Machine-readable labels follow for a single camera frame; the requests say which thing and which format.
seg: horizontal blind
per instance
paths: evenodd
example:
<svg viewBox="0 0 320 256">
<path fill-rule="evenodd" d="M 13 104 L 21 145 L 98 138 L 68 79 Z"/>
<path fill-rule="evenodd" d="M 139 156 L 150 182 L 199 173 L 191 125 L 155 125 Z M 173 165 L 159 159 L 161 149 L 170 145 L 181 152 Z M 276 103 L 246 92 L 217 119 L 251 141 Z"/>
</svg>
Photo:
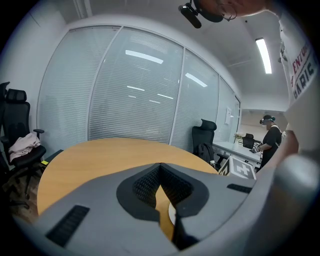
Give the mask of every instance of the horizontal blind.
<svg viewBox="0 0 320 256">
<path fill-rule="evenodd" d="M 227 109 L 231 109 L 231 115 L 234 115 L 235 93 L 229 85 L 220 78 L 219 108 L 216 118 L 217 129 L 214 134 L 214 142 L 228 142 L 231 133 L 233 118 L 230 118 L 229 124 L 226 124 Z"/>
<path fill-rule="evenodd" d="M 88 105 L 104 52 L 118 28 L 69 31 L 46 69 L 38 101 L 37 127 L 47 155 L 87 140 Z"/>
<path fill-rule="evenodd" d="M 238 131 L 239 119 L 240 119 L 240 102 L 237 98 L 235 98 L 234 115 L 233 115 L 233 120 L 232 120 L 230 138 L 229 138 L 229 142 L 231 142 L 231 143 L 235 143 L 235 141 L 236 141 L 235 134 Z"/>
<path fill-rule="evenodd" d="M 200 126 L 201 119 L 216 122 L 218 100 L 218 73 L 186 50 L 171 145 L 192 152 L 192 127 Z"/>
<path fill-rule="evenodd" d="M 111 45 L 94 85 L 89 139 L 137 138 L 169 143 L 183 48 L 124 28 Z"/>
</svg>

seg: black office chair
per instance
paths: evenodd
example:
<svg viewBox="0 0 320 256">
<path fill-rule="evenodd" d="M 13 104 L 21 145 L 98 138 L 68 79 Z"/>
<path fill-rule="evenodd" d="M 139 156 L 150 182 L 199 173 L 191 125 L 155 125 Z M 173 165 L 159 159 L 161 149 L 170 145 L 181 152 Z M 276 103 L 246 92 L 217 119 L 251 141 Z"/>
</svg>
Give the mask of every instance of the black office chair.
<svg viewBox="0 0 320 256">
<path fill-rule="evenodd" d="M 202 120 L 202 125 L 200 127 L 194 126 L 192 127 L 192 140 L 193 140 L 193 154 L 198 154 L 198 146 L 202 143 L 208 143 L 212 145 L 212 142 L 215 137 L 215 130 L 217 129 L 217 125 L 215 122 Z M 221 168 L 221 162 L 223 159 L 228 159 L 228 156 L 223 154 L 216 154 L 219 157 L 219 160 L 215 163 L 216 170 Z"/>
<path fill-rule="evenodd" d="M 254 148 L 255 140 L 254 140 L 253 134 L 246 133 L 245 137 L 242 137 L 242 140 L 243 140 L 243 146 L 245 148 L 248 148 L 250 150 Z"/>
<path fill-rule="evenodd" d="M 3 116 L 4 136 L 1 137 L 4 152 L 8 163 L 15 166 L 15 172 L 26 168 L 25 171 L 15 177 L 15 181 L 19 183 L 19 178 L 26 176 L 26 186 L 24 190 L 25 198 L 29 199 L 28 186 L 32 176 L 41 177 L 37 170 L 39 167 L 33 167 L 35 163 L 41 161 L 41 157 L 46 153 L 46 148 L 42 145 L 35 147 L 26 155 L 14 158 L 10 162 L 9 148 L 17 141 L 19 137 L 25 137 L 30 133 L 29 130 L 29 112 L 30 104 L 26 102 L 27 94 L 24 90 L 9 89 L 6 94 L 6 104 Z M 41 129 L 34 129 L 38 138 L 44 133 Z"/>
<path fill-rule="evenodd" d="M 10 82 L 4 82 L 0 84 L 0 128 L 2 126 L 3 116 L 5 112 L 5 107 L 6 107 L 6 94 L 7 94 L 6 87 L 8 84 L 10 84 Z M 5 184 L 9 180 L 12 173 L 13 171 L 9 170 L 7 163 L 3 158 L 2 152 L 0 152 L 0 186 L 1 187 L 3 186 L 3 184 Z M 16 194 L 18 193 L 17 188 L 14 185 L 11 185 L 7 189 L 7 191 L 3 191 L 3 193 L 5 194 L 5 199 L 8 200 L 8 206 L 10 207 L 24 206 L 26 209 L 29 209 L 29 205 L 26 202 L 12 200 L 10 198 L 10 194 L 12 192 Z"/>
</svg>

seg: white round object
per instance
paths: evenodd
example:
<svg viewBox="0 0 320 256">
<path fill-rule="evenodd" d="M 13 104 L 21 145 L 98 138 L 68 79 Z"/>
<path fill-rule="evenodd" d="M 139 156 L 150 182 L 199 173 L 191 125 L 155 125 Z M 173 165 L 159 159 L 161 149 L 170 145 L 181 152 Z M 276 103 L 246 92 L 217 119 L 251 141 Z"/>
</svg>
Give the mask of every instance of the white round object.
<svg viewBox="0 0 320 256">
<path fill-rule="evenodd" d="M 172 203 L 169 204 L 169 218 L 173 225 L 176 223 L 176 209 L 172 205 Z"/>
</svg>

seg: table top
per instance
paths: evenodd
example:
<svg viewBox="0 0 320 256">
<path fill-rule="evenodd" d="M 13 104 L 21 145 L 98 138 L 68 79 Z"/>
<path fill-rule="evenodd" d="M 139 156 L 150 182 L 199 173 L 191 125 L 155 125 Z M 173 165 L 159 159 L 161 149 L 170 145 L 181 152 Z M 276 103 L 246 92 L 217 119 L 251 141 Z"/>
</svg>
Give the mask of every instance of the table top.
<svg viewBox="0 0 320 256">
<path fill-rule="evenodd" d="M 246 148 L 238 143 L 231 143 L 231 142 L 213 142 L 213 146 L 230 151 L 234 154 L 238 154 L 245 158 L 248 158 L 253 161 L 260 162 L 260 153 L 252 153 L 250 152 L 249 148 Z"/>
<path fill-rule="evenodd" d="M 47 166 L 38 186 L 38 213 L 89 180 L 153 163 L 176 164 L 217 174 L 199 157 L 168 144 L 133 138 L 90 140 L 64 150 Z M 160 228 L 171 240 L 174 226 L 168 214 L 170 201 L 161 187 L 155 197 Z"/>
</svg>

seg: white t-shirt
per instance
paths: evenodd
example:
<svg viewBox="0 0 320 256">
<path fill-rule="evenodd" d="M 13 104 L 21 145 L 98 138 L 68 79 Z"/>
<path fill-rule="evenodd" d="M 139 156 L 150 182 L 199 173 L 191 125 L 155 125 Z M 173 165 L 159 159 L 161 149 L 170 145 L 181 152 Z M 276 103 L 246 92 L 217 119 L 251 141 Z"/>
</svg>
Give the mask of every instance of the white t-shirt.
<svg viewBox="0 0 320 256">
<path fill-rule="evenodd" d="M 303 150 L 320 148 L 320 74 L 318 59 L 295 20 L 283 12 L 279 20 L 281 62 L 289 91 L 285 117 Z"/>
</svg>

